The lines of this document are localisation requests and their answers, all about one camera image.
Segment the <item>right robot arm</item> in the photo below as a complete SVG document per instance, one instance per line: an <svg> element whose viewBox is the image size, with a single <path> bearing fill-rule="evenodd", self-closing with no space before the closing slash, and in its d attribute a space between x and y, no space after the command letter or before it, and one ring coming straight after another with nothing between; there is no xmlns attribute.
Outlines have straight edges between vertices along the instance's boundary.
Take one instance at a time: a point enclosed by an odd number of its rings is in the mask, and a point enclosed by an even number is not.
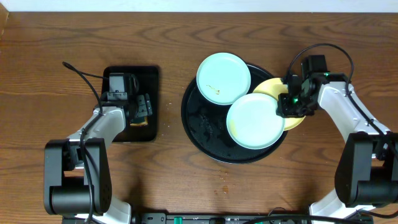
<svg viewBox="0 0 398 224"><path fill-rule="evenodd" d="M341 133L345 147L335 172L335 188L311 204L311 216L348 218L374 215L374 208L397 203L397 134L381 124L356 96L342 73L311 72L282 80L278 98L284 118L311 116L323 109Z"/></svg>

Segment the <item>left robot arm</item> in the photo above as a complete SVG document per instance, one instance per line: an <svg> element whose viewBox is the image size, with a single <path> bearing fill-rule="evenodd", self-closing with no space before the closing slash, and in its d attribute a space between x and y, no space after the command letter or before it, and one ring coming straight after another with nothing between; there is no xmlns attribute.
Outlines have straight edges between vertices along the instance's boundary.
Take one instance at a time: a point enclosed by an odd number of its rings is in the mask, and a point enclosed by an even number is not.
<svg viewBox="0 0 398 224"><path fill-rule="evenodd" d="M44 149L44 208L83 223L132 223L132 208L113 196L107 149L128 129L144 104L131 73L109 75L109 90L92 117L65 139Z"/></svg>

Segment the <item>yellow plate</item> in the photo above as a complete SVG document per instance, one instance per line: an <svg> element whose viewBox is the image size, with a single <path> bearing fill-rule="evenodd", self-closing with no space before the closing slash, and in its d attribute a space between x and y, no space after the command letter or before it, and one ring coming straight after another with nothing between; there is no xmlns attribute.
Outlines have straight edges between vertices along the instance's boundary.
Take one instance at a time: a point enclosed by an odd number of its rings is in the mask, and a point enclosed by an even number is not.
<svg viewBox="0 0 398 224"><path fill-rule="evenodd" d="M253 93L262 93L273 97L278 100L278 96L281 93L288 93L287 85L282 83L280 78L271 78L255 87ZM284 131L288 131L297 127L303 120L303 118L285 118Z"/></svg>

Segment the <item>green and yellow sponge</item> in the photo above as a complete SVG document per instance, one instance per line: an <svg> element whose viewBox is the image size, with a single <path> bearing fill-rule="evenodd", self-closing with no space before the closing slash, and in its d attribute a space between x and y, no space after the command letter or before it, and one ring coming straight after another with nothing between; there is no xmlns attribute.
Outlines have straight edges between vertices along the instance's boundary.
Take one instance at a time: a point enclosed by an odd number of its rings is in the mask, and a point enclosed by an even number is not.
<svg viewBox="0 0 398 224"><path fill-rule="evenodd" d="M146 116L134 118L130 121L130 126L147 126L148 120Z"/></svg>

